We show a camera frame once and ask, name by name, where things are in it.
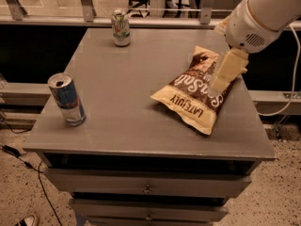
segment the silver can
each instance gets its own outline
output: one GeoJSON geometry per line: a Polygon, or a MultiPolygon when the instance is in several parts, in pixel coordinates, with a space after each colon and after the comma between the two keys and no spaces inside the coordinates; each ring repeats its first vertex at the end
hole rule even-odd
{"type": "Polygon", "coordinates": [[[116,9],[112,14],[114,43],[117,46],[127,46],[131,43],[129,17],[124,9],[116,9]]]}
{"type": "Polygon", "coordinates": [[[83,123],[86,118],[85,111],[71,76],[67,73],[56,73],[49,78],[48,86],[66,123],[73,126],[83,123]]]}

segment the speckled floor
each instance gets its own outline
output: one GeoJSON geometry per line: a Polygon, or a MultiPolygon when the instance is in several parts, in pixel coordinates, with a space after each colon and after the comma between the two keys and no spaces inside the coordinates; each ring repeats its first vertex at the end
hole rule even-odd
{"type": "MultiPolygon", "coordinates": [[[[255,169],[251,175],[252,184],[238,198],[227,202],[230,213],[216,226],[301,226],[299,128],[294,123],[286,124],[283,127],[283,141],[278,141],[269,129],[271,125],[265,124],[264,127],[275,148],[277,160],[264,162],[255,169]]],[[[1,129],[0,144],[7,144],[22,152],[27,135],[1,129]]],[[[40,159],[34,153],[27,153],[21,158],[38,168],[40,159]]],[[[29,214],[39,216],[40,226],[59,225],[45,199],[38,173],[1,151],[0,163],[0,225],[14,225],[29,214]]],[[[68,206],[70,195],[57,191],[42,174],[40,178],[62,225],[74,226],[75,215],[68,206]]]]}

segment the robotic arm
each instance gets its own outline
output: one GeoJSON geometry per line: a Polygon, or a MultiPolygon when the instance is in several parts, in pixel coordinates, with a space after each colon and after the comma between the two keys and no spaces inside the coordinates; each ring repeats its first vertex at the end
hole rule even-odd
{"type": "Polygon", "coordinates": [[[243,0],[223,22],[226,42],[232,49],[217,62],[209,95],[222,93],[239,74],[246,73],[248,54],[277,40],[300,16],[301,0],[243,0]]]}

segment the white cable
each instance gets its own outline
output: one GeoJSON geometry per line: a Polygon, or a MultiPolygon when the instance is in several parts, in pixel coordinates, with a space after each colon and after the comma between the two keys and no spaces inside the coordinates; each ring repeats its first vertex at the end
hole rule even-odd
{"type": "Polygon", "coordinates": [[[274,112],[274,113],[268,113],[268,114],[262,114],[262,113],[258,113],[259,115],[261,116],[264,116],[264,117],[272,117],[272,116],[275,116],[279,113],[281,113],[283,110],[285,110],[287,107],[289,107],[289,105],[291,104],[292,102],[292,99],[293,99],[293,92],[294,92],[294,84],[295,84],[295,76],[296,76],[296,72],[297,72],[297,67],[298,67],[298,61],[299,61],[299,57],[300,57],[300,41],[299,41],[299,38],[296,34],[296,32],[294,31],[292,25],[290,24],[289,25],[289,28],[292,30],[293,32],[293,35],[294,35],[294,38],[297,42],[297,56],[295,58],[295,62],[294,62],[294,67],[293,67],[293,84],[292,84],[292,91],[291,91],[291,97],[290,97],[290,100],[289,102],[282,108],[280,109],[279,111],[277,112],[274,112]]]}

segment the brown snack bag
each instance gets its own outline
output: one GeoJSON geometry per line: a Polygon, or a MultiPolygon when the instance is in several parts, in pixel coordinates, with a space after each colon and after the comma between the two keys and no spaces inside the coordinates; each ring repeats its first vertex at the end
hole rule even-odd
{"type": "Polygon", "coordinates": [[[229,91],[216,97],[207,94],[218,57],[219,54],[197,46],[189,70],[151,96],[206,135],[212,133],[218,112],[229,91]]]}

